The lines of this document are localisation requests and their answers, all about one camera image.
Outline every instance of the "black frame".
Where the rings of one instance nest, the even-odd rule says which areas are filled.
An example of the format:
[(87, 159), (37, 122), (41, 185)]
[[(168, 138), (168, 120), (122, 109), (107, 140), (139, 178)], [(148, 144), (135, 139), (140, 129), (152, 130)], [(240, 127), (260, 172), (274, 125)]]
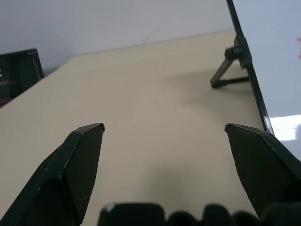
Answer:
[(31, 48), (31, 49), (26, 49), (26, 50), (21, 50), (18, 52), (13, 52), (13, 53), (5, 53), (5, 54), (1, 54), (0, 57), (13, 57), (16, 55), (28, 55), (28, 56), (32, 56), (35, 60), (35, 63), (37, 64), (37, 73), (38, 75), (40, 75), (39, 80), (44, 78), (44, 73), (42, 70), (42, 65), (41, 65), (41, 61), (39, 58), (39, 54), (38, 54), (38, 50), (36, 48)]
[[(247, 45), (247, 41), (244, 37), (243, 31), (240, 26), (240, 22), (234, 7), (233, 0), (226, 0), (230, 16), (233, 22), (234, 30), (236, 33), (236, 38), (234, 40), (234, 47), (225, 50), (225, 60), (215, 73), (213, 78), (210, 80), (211, 86), (213, 88), (218, 88), (220, 86), (227, 85), (229, 83), (236, 83), (242, 81), (250, 81), (252, 90), (255, 96), (255, 101), (260, 114), (261, 122), (265, 131), (274, 134), (272, 125), (270, 123), (269, 115), (263, 101), (261, 90), (257, 81), (256, 73), (252, 63), (252, 56)], [(241, 68), (245, 68), (248, 77), (231, 79), (231, 80), (219, 80), (226, 70), (230, 67), (234, 60), (238, 59)]]

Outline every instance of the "whiteboard stand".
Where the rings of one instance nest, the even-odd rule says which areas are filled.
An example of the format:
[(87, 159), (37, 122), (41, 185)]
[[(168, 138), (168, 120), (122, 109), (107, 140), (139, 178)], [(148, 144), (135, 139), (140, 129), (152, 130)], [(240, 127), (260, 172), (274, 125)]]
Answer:
[(251, 54), (247, 46), (246, 39), (243, 36), (237, 36), (234, 40), (234, 46), (225, 50), (225, 59), (210, 80), (212, 88), (218, 88), (232, 83), (249, 81), (249, 77), (221, 80), (221, 77), (225, 74), (234, 60), (239, 60), (240, 67), (242, 69), (245, 68), (247, 64), (252, 63)]
[[(249, 50), (249, 46), (242, 32), (239, 19), (233, 4), (233, 0), (227, 0), (227, 4), (233, 22), (236, 37), (234, 39), (234, 46), (227, 48), (225, 50), (225, 60), (223, 61), (221, 66), (218, 68), (218, 70), (210, 80), (211, 87), (218, 88), (218, 87), (225, 86), (227, 84), (250, 81), (255, 96), (255, 100), (257, 103), (257, 107), (259, 110), (260, 118), (262, 121), (263, 129), (265, 131), (274, 134), (267, 113), (267, 109), (263, 101), (261, 90), (257, 81), (256, 73), (253, 67), (252, 56)], [(225, 74), (227, 69), (234, 62), (234, 60), (239, 60), (240, 67), (242, 69), (245, 68), (247, 70), (248, 76), (242, 78), (236, 78), (236, 79), (229, 79), (229, 80), (221, 79), (221, 77)]]

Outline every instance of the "table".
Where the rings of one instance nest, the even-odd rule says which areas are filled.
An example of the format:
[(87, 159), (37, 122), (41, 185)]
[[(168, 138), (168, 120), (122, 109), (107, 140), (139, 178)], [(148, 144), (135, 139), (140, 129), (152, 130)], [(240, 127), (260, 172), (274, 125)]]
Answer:
[(301, 160), (301, 2), (227, 2), (236, 37), (245, 38), (252, 57), (245, 68), (263, 125)]
[(251, 86), (208, 84), (234, 37), (79, 56), (1, 108), (0, 217), (68, 133), (95, 122), (106, 131), (84, 226), (111, 202), (157, 202), (167, 216), (200, 218), (213, 202), (254, 213), (224, 132), (227, 122), (262, 128)]

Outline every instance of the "white surface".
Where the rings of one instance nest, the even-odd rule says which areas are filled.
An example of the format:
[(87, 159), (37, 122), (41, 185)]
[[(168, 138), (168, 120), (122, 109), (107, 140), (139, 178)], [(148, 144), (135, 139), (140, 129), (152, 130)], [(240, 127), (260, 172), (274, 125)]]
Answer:
[[(112, 202), (157, 202), (196, 218), (208, 203), (254, 213), (225, 124), (261, 128), (249, 83), (210, 78), (234, 32), (75, 57), (0, 109), (0, 217), (70, 131), (106, 131), (84, 226)], [(241, 76), (238, 65), (228, 71)]]
[(301, 160), (301, 1), (234, 4), (275, 136)]
[(232, 29), (225, 0), (3, 0), (0, 53), (36, 47), (43, 68), (83, 53)]

